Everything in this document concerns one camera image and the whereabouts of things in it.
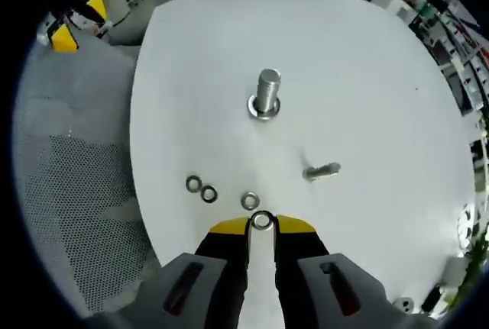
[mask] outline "gray chair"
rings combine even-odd
[[[81,317],[135,297],[159,263],[129,157],[135,59],[74,30],[77,53],[35,43],[13,120],[21,213],[41,262]]]

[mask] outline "metal bolt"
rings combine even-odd
[[[321,167],[309,167],[304,170],[303,177],[304,179],[313,182],[314,180],[324,178],[326,176],[331,176],[339,173],[339,170],[342,166],[339,163],[329,163],[328,165],[324,165]]]
[[[275,69],[264,69],[258,77],[257,94],[248,99],[248,110],[257,119],[267,121],[277,115],[280,100],[277,97],[280,74]]]

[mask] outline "metal washer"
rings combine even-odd
[[[197,188],[191,188],[190,187],[191,182],[197,182],[197,184],[198,184]],[[185,187],[186,187],[186,190],[188,190],[191,193],[198,193],[198,192],[200,192],[200,189],[202,188],[202,180],[197,175],[191,175],[188,178],[186,178]]]
[[[252,198],[253,199],[253,204],[252,205],[247,205],[246,204],[246,199],[247,198]],[[260,197],[258,197],[258,195],[256,195],[255,193],[253,192],[246,192],[245,194],[243,194],[241,196],[241,206],[247,210],[247,211],[253,211],[254,209],[256,209],[258,206],[260,205]]]
[[[277,98],[277,100],[275,101],[274,108],[272,110],[266,112],[266,113],[259,113],[256,111],[256,109],[254,108],[254,100],[256,98],[257,98],[257,96],[255,94],[253,94],[248,99],[248,111],[250,112],[250,114],[253,118],[256,118],[260,121],[269,121],[271,118],[275,117],[275,115],[278,114],[278,112],[280,110],[279,98]]]
[[[211,198],[206,198],[206,192],[208,190],[212,190],[212,192],[214,193]],[[215,201],[217,201],[217,196],[217,190],[215,190],[214,186],[212,185],[204,185],[202,189],[200,189],[200,198],[202,198],[205,203],[214,203]]]
[[[268,218],[268,223],[265,224],[264,226],[260,225],[257,223],[257,219],[260,216],[265,216]],[[274,226],[274,216],[269,212],[269,211],[258,211],[253,213],[251,216],[251,226],[256,228],[259,231],[266,231],[270,230]]]

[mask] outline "floor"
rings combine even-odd
[[[139,46],[154,8],[171,0],[142,0],[131,13],[109,33],[109,43],[115,46]]]

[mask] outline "white table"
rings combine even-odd
[[[277,68],[281,110],[251,120],[259,72]],[[154,10],[134,77],[131,158],[160,263],[218,221],[261,208],[303,218],[330,252],[420,305],[458,249],[474,201],[460,111],[400,20],[361,0],[175,0]],[[309,183],[308,164],[340,173]],[[186,191],[190,174],[219,191]],[[283,327],[272,231],[253,231],[240,327]]]

